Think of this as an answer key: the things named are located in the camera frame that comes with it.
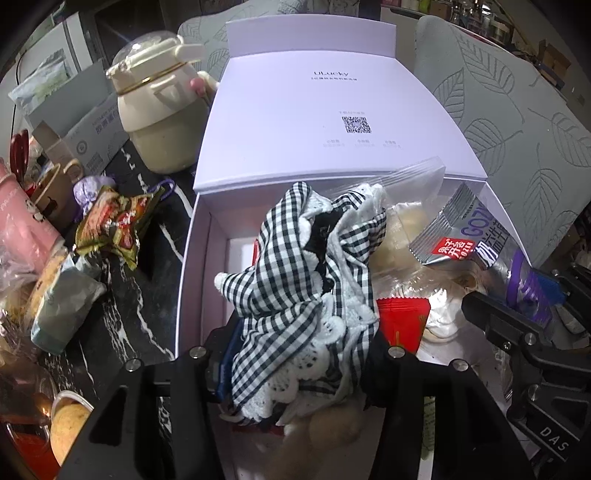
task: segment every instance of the pink bottle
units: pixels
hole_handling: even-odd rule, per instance
[[[0,238],[16,259],[41,273],[64,239],[45,219],[0,158]]]

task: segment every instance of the bread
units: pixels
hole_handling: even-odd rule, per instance
[[[73,403],[60,408],[51,424],[50,442],[57,463],[62,465],[90,411],[84,405]]]
[[[31,292],[31,296],[29,297],[27,311],[25,313],[25,325],[30,325],[33,323],[33,320],[35,320],[39,307],[41,306],[43,295],[45,295],[47,289],[53,284],[53,281],[56,279],[61,265],[64,263],[67,256],[68,250],[62,248],[47,261],[45,268],[43,268],[37,283],[35,283],[33,292]]]

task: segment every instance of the food wrapper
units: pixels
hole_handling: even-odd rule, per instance
[[[550,322],[550,305],[525,255],[467,185],[409,248],[428,267],[475,271],[490,296],[542,327]]]
[[[139,239],[164,193],[125,197],[103,186],[95,204],[76,229],[76,251],[80,255],[105,249],[123,257],[131,270],[138,266]]]
[[[51,284],[43,293],[35,321],[31,328],[31,341],[42,350],[59,355],[84,322],[92,304],[106,287],[100,277],[102,259],[91,253],[76,262],[68,254]]]

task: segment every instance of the snack bag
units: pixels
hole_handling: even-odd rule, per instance
[[[423,265],[439,270],[476,266],[489,295],[546,327],[552,312],[535,272],[509,232],[466,184],[409,245]]]
[[[105,249],[123,257],[131,270],[138,266],[139,238],[148,226],[164,188],[125,197],[103,186],[90,212],[76,229],[76,252]]]

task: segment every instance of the gray leaf-patterned cushion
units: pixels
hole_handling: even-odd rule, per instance
[[[437,17],[419,20],[414,74],[454,119],[534,266],[591,200],[591,134],[533,65]]]
[[[248,0],[228,10],[187,20],[178,28],[178,34],[192,41],[203,43],[205,60],[197,66],[207,70],[216,80],[222,78],[230,58],[226,22],[240,18],[264,15],[298,14],[307,11],[307,0]]]

